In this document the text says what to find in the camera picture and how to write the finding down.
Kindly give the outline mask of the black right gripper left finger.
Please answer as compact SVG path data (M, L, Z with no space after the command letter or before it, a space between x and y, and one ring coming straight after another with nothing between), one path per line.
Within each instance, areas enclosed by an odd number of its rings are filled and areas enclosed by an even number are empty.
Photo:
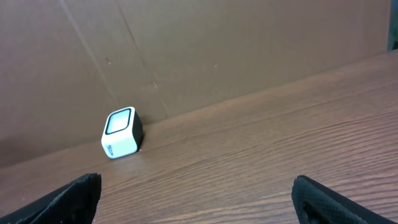
M3 224L92 224L102 179L85 174L38 200L1 217Z

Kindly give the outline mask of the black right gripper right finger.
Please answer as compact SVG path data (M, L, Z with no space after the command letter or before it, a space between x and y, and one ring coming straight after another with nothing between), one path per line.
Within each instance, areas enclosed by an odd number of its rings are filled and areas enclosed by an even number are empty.
M300 224L395 224L305 175L294 180L292 202Z

